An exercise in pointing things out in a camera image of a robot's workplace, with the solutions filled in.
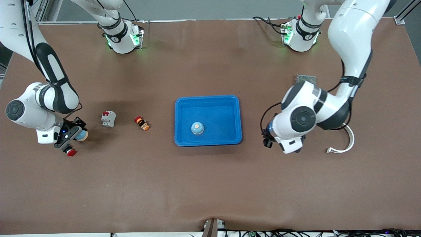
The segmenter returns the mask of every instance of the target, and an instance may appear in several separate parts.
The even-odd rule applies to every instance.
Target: red button
[[[74,155],[76,155],[76,150],[75,149],[70,149],[66,153],[67,153],[67,156],[74,156]]]

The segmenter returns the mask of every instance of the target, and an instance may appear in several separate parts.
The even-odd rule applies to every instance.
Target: black cable
[[[130,12],[132,13],[132,15],[133,15],[133,20],[134,20],[134,21],[137,21],[137,18],[134,16],[133,11],[132,11],[132,10],[131,10],[131,8],[129,7],[129,5],[127,5],[126,0],[123,0],[123,2],[124,2],[124,4],[126,4],[127,8],[128,8],[128,9],[130,10]]]
[[[276,33],[278,33],[278,34],[280,34],[280,35],[286,35],[285,33],[280,32],[280,31],[277,31],[277,30],[275,29],[275,27],[274,27],[274,25],[272,24],[272,21],[270,21],[270,18],[269,18],[269,17],[267,18],[267,20],[269,21],[270,26],[272,26],[272,29],[273,29]]]
[[[80,108],[79,109],[75,109],[75,110],[73,110],[72,112],[70,112],[68,115],[66,115],[65,117],[64,117],[64,119],[67,119],[70,115],[72,115],[74,112],[76,112],[76,111],[79,111],[79,110],[81,110],[82,108],[83,108],[83,105],[79,102],[79,104],[78,105],[80,105]]]
[[[266,113],[270,110],[270,109],[272,109],[273,107],[275,107],[275,106],[277,106],[277,105],[280,105],[280,104],[282,104],[282,101],[281,102],[278,102],[278,103],[276,103],[276,104],[274,104],[274,105],[272,105],[271,107],[269,107],[264,113],[263,113],[263,115],[262,115],[262,118],[260,119],[260,130],[262,131],[262,134],[263,134],[263,136],[266,138],[266,139],[268,139],[268,140],[270,140],[270,141],[272,141],[272,142],[277,142],[277,141],[275,141],[275,140],[273,140],[273,139],[270,139],[270,138],[268,138],[266,135],[265,135],[265,133],[264,133],[264,131],[263,131],[263,127],[262,127],[262,122],[263,122],[263,119],[264,119],[264,116],[266,115]]]
[[[264,23],[270,25],[270,23],[267,20],[265,20],[265,19],[263,19],[263,18],[261,18],[259,16],[252,17],[252,19],[259,19],[259,20],[263,21]],[[273,24],[273,25],[276,26],[276,27],[281,27],[281,25],[278,25],[278,24]]]
[[[278,233],[279,233],[278,237],[283,237],[284,235],[288,234],[288,232],[285,232],[283,234],[281,234],[280,232],[278,232]]]
[[[29,39],[28,24],[27,24],[27,13],[25,11],[26,3],[27,3],[27,0],[23,1],[21,6],[22,6],[22,15],[23,15],[23,21],[24,21],[25,36],[26,36],[27,43],[28,43],[28,49],[29,49],[29,52],[31,54],[32,60],[35,63],[35,66],[37,66],[38,70],[44,75],[44,73],[41,70],[41,67],[38,63],[38,59],[36,58],[35,51],[33,50],[34,46],[31,45],[31,42],[34,42],[32,30],[31,30],[32,40]]]
[[[408,235],[406,234],[406,231],[405,230],[403,230],[403,229],[400,229],[400,230],[398,230],[398,233],[399,233],[399,231],[402,231],[402,236],[403,237],[407,237]]]
[[[336,84],[336,86],[334,86],[332,89],[328,90],[327,92],[331,92],[332,90],[336,89],[340,84],[341,84],[341,82],[338,82],[338,84]]]
[[[293,233],[293,232],[291,232],[291,231],[285,231],[285,233],[287,233],[287,234],[292,234],[294,237],[298,237],[298,235],[294,234],[294,233]]]
[[[107,13],[108,13],[108,11],[105,9],[105,7],[99,2],[99,0],[96,0],[98,3],[99,3],[99,5],[102,7],[102,9],[104,9]],[[118,19],[115,19],[114,17],[112,17],[111,16],[111,14],[110,13],[108,13],[108,15],[111,17],[111,18],[113,18],[114,20],[116,20],[116,21],[118,21]]]
[[[141,19],[134,19],[134,20],[129,20],[129,19],[126,19],[126,18],[121,18],[121,19],[125,19],[125,20],[131,21],[131,22],[142,21]]]
[[[370,237],[370,236],[382,236],[382,237],[386,237],[382,234],[374,234],[374,233],[368,233],[368,234],[362,234],[362,235],[352,235],[352,237]]]
[[[297,231],[297,233],[299,233],[300,235],[301,235],[301,234],[304,234],[305,236],[310,237],[310,235],[308,235],[307,233],[302,232],[302,231]]]

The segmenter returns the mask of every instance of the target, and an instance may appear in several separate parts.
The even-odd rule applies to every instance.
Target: blue tray
[[[191,126],[204,131],[194,135]],[[235,95],[181,97],[176,101],[174,141],[179,146],[232,145],[242,139],[240,102]]]

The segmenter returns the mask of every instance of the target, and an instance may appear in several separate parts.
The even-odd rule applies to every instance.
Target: brown table surface
[[[393,19],[374,33],[351,151],[326,154],[348,137],[320,128],[298,154],[262,144],[260,117],[297,73],[324,89],[338,82],[328,25],[296,53],[261,22],[152,23],[144,49],[127,55],[109,50],[96,25],[41,26],[80,96],[75,115],[90,139],[73,142],[79,152],[68,158],[0,113],[0,233],[197,231],[209,218],[246,230],[421,229],[421,67]],[[44,79],[35,66],[14,55],[0,108],[36,81]],[[242,142],[178,147],[176,99],[218,94],[240,99]],[[104,110],[117,114],[114,128],[101,125]]]

